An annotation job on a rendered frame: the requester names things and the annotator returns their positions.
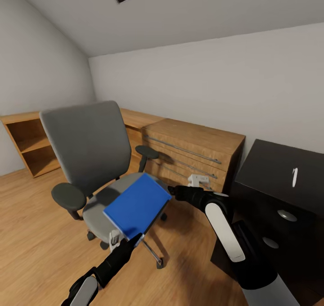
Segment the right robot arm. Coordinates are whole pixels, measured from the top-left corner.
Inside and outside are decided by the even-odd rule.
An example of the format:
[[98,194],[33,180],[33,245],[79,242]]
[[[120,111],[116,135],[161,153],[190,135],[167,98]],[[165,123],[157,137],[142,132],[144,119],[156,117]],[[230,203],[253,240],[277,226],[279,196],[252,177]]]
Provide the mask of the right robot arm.
[[230,196],[199,187],[210,183],[206,175],[191,175],[188,181],[188,186],[168,185],[168,191],[206,214],[249,306],[300,306],[245,222],[232,224]]

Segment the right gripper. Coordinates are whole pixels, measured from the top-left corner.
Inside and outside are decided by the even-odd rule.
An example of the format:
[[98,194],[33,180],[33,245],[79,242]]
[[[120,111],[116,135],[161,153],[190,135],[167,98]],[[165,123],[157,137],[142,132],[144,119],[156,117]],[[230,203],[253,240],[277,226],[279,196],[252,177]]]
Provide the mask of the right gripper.
[[199,191],[204,191],[202,187],[188,187],[177,185],[176,187],[168,185],[168,191],[171,195],[175,195],[175,199],[178,201],[187,201],[191,205],[193,204],[194,195]]

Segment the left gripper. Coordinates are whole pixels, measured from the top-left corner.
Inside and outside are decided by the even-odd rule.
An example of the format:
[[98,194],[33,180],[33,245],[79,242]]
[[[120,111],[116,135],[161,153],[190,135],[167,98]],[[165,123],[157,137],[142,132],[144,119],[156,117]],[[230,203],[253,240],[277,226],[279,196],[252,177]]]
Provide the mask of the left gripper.
[[112,268],[114,276],[130,260],[133,247],[141,236],[142,233],[139,233],[130,241],[126,238],[122,239],[120,245],[105,259]]

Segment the folder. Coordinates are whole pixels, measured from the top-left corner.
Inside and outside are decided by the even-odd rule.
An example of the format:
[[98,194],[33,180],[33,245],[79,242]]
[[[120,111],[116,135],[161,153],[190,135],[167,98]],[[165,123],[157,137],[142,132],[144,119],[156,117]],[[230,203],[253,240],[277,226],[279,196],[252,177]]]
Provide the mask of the folder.
[[158,182],[144,173],[113,201],[103,213],[127,241],[142,233],[138,246],[172,196]]

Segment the swivel chair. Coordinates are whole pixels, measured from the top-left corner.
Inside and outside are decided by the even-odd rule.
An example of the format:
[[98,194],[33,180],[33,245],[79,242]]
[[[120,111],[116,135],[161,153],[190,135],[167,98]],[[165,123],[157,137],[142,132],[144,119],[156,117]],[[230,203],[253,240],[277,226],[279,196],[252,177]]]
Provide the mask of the swivel chair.
[[[137,145],[135,149],[142,155],[138,173],[120,178],[129,169],[131,146],[121,109],[113,100],[50,108],[42,110],[39,117],[68,180],[68,183],[58,184],[51,190],[52,198],[75,220],[85,221],[89,240],[96,235],[102,240],[102,250],[108,249],[109,235],[117,228],[103,213],[104,209],[144,174],[147,158],[158,159],[159,153],[149,146]],[[149,176],[170,193],[167,183],[151,174]],[[115,182],[93,195],[114,179]],[[82,216],[79,216],[77,211],[82,208]],[[164,221],[167,218],[165,209],[151,227],[159,219]],[[118,242],[124,238],[120,232]],[[144,239],[141,243],[156,259],[157,268],[162,269],[162,257]],[[98,288],[99,291],[103,289],[99,283]]]

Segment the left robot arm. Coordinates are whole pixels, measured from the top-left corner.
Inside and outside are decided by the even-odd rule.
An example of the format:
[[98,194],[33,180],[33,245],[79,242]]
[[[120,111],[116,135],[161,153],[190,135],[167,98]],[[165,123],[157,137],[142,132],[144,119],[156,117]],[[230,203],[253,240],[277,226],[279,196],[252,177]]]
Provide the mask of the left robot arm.
[[98,266],[94,266],[84,276],[79,278],[70,288],[69,296],[61,306],[89,306],[98,293],[98,283],[101,287],[130,260],[133,247],[142,236],[136,235],[130,241],[126,238],[119,243],[119,229],[113,230],[109,235],[111,254]]

